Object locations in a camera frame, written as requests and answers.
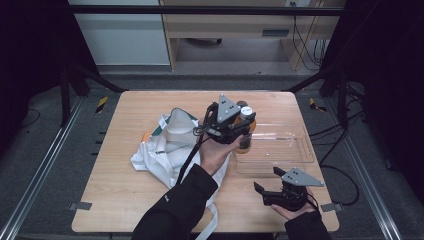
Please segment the white cloth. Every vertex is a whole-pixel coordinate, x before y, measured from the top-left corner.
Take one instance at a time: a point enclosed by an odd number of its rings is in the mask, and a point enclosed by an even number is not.
[[[198,126],[198,120],[180,108],[174,108],[170,115],[162,114],[158,127],[149,136],[147,142],[142,142],[138,151],[131,158],[135,170],[150,171],[169,189],[174,187],[180,168],[196,144],[197,137],[193,128]],[[223,166],[214,174],[213,179],[221,186],[227,170],[230,154]],[[184,178],[193,164],[200,165],[200,155],[196,153],[184,173]],[[218,225],[218,210],[214,204],[216,191],[206,202],[206,207],[213,214],[208,226],[200,233],[197,239],[206,239]]]

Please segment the wall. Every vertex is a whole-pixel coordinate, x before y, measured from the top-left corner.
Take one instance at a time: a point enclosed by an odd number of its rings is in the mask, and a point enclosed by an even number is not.
[[[158,5],[155,0],[68,0],[69,4]],[[75,14],[97,65],[169,65],[160,15]]]

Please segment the wooden tabletop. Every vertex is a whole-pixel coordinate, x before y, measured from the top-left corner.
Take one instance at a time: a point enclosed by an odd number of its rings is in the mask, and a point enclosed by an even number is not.
[[[100,149],[81,202],[92,203],[90,210],[78,209],[72,223],[76,232],[132,232],[143,214],[168,190],[150,172],[137,172],[130,158],[136,153],[144,133],[154,130],[159,116],[175,107],[202,118],[206,108],[224,93],[234,102],[245,100],[257,113],[258,124],[297,126],[306,131],[295,96],[289,92],[227,91],[128,91],[121,95]],[[282,162],[284,170],[297,166],[324,181],[305,132],[308,160]],[[272,174],[239,171],[231,158],[215,204],[219,211],[215,232],[281,232],[285,220],[255,192],[253,182],[266,190],[280,191],[281,181]],[[319,204],[330,203],[326,187],[312,187]],[[193,230],[202,231],[212,215],[209,210]],[[323,213],[329,231],[336,231],[336,214]]]

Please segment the person's arm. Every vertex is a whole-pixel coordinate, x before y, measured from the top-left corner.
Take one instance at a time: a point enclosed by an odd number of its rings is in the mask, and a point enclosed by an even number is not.
[[[213,178],[194,164],[184,181],[144,214],[132,239],[187,239],[217,188]]]
[[[288,220],[284,226],[290,240],[331,239],[322,222],[320,212],[310,203],[306,203],[303,208],[296,212],[291,212],[275,204],[271,205],[271,208]]]
[[[306,212],[285,223],[290,240],[331,239],[319,211]]]
[[[188,239],[203,216],[206,201],[218,188],[212,176],[224,164],[227,155],[240,146],[242,136],[232,144],[207,139],[200,146],[200,166],[194,164],[181,184],[170,189],[141,218],[133,231],[133,240]]]

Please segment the transparent tray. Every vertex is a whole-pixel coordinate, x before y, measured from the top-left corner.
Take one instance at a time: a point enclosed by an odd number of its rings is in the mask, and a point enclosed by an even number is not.
[[[301,167],[314,161],[303,125],[257,124],[250,151],[234,154],[238,173],[272,173],[272,167]]]

